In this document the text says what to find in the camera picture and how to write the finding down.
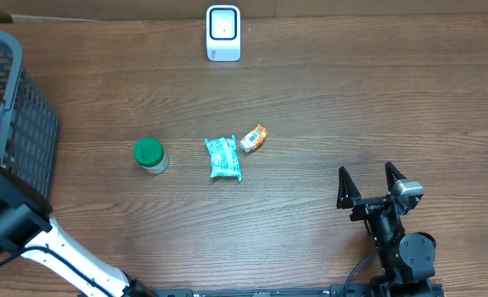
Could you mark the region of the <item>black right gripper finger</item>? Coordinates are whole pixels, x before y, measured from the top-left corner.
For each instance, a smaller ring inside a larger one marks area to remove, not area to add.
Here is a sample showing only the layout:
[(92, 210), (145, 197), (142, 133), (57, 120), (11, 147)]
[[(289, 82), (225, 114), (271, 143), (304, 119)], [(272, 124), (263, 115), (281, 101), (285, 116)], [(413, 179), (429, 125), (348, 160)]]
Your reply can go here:
[(347, 169), (341, 167), (339, 169), (339, 189), (337, 198), (338, 209), (351, 209), (356, 205), (357, 200), (361, 200), (362, 196), (350, 177)]
[(392, 162), (385, 163), (385, 173), (388, 191), (392, 190), (393, 186), (398, 180), (405, 179), (405, 176), (394, 166)]

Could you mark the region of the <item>orange snack packet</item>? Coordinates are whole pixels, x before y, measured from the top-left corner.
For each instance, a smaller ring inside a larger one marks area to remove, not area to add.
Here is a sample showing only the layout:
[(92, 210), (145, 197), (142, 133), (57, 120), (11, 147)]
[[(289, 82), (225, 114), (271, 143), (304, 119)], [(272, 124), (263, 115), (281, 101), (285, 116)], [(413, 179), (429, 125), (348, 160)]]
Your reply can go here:
[(255, 151), (263, 144), (267, 134), (267, 129), (263, 125), (258, 124), (240, 140), (239, 146), (241, 150), (245, 153)]

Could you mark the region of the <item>teal snack packet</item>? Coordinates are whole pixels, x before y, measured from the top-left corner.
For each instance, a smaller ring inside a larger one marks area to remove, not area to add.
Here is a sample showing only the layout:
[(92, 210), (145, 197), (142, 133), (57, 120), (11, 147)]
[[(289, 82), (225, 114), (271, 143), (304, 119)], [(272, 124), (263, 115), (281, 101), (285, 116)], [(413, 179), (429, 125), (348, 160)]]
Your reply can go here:
[(242, 181), (242, 171), (237, 152), (236, 138), (205, 139), (210, 156), (211, 178), (230, 177)]

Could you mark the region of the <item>green lid white jar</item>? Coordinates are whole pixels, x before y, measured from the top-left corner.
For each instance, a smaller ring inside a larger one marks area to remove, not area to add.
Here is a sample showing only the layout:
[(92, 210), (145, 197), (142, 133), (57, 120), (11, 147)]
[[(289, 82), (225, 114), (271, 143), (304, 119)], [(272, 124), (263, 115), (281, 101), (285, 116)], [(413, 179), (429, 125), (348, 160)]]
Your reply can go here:
[(151, 174), (160, 174), (169, 165), (167, 151), (155, 138), (140, 139), (134, 146), (133, 156), (135, 161)]

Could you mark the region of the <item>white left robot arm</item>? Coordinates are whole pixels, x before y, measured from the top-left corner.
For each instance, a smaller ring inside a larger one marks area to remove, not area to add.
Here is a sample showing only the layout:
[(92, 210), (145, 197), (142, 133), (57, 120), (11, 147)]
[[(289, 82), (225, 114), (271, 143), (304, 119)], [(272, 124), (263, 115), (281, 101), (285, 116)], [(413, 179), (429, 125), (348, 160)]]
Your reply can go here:
[(91, 254), (51, 213), (41, 193), (0, 166), (0, 253), (10, 254), (0, 267), (24, 257), (51, 269), (78, 288), (81, 296), (154, 295), (138, 280)]

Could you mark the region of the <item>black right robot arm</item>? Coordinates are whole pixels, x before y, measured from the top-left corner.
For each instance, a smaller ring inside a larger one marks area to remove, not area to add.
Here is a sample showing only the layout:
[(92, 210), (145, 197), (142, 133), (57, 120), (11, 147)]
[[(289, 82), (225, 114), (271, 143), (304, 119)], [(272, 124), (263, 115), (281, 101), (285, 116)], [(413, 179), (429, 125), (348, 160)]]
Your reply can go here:
[[(435, 275), (437, 243), (428, 233), (409, 233), (401, 217), (415, 208), (424, 195), (423, 185), (405, 177), (391, 162), (385, 164), (387, 193), (362, 198), (347, 169), (339, 169), (336, 207), (351, 210), (350, 220), (362, 221), (376, 251), (361, 260), (350, 272), (342, 296), (443, 296), (441, 285), (431, 285)], [(374, 257), (381, 263), (382, 274), (356, 290), (350, 286), (357, 272)]]

